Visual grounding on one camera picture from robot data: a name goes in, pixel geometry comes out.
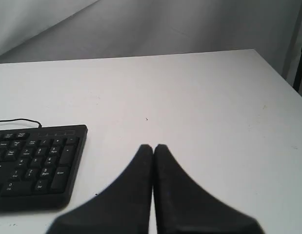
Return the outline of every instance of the black pole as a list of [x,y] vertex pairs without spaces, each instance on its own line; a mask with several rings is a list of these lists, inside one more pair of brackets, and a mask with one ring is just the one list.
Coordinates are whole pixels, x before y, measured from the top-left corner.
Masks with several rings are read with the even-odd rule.
[[293,85],[293,88],[297,92],[299,91],[299,88],[301,86],[301,82],[302,82],[302,55],[301,55],[301,59],[300,59],[299,64],[298,64],[296,76],[295,76],[295,79],[294,79],[294,85]]

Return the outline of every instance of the keyboard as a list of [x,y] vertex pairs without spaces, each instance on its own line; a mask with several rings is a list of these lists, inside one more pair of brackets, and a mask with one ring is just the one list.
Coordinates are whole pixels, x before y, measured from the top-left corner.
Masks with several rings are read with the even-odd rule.
[[0,131],[0,212],[67,205],[87,131],[85,125]]

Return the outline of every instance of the white table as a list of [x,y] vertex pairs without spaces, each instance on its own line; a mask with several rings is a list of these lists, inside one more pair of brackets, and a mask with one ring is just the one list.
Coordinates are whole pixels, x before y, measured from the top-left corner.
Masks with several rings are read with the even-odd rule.
[[253,50],[2,64],[0,119],[17,117],[89,132],[68,207],[0,214],[0,233],[45,232],[106,188],[140,144],[165,143],[267,234],[302,234],[302,98]]

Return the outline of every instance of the black object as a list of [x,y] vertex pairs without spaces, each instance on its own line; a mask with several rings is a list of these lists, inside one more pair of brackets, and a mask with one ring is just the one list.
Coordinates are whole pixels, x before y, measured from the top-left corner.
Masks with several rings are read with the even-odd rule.
[[27,119],[27,118],[15,118],[15,119],[0,120],[0,123],[3,123],[3,122],[14,122],[14,121],[20,121],[20,120],[36,123],[36,124],[38,124],[39,128],[42,127],[42,124],[40,122],[35,121],[35,120],[31,120],[31,119]]
[[302,82],[302,54],[297,67],[296,76],[294,79],[293,88],[298,92]]
[[58,217],[48,234],[147,234],[153,152],[142,145],[123,173],[102,193]]
[[165,145],[154,153],[158,234],[262,234],[257,221],[220,202],[181,168]]
[[85,125],[0,131],[0,212],[67,205],[87,131]]

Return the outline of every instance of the keyboard cable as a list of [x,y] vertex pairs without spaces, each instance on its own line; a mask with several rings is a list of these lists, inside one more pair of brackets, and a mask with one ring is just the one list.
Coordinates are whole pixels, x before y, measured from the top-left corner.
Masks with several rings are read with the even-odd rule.
[[24,121],[28,121],[28,122],[32,122],[32,123],[37,123],[38,128],[42,128],[42,124],[40,122],[35,121],[35,120],[31,120],[31,119],[27,119],[27,118],[15,118],[15,119],[0,120],[0,123],[2,123],[2,122],[14,122],[14,121],[19,121],[19,120],[24,120]]

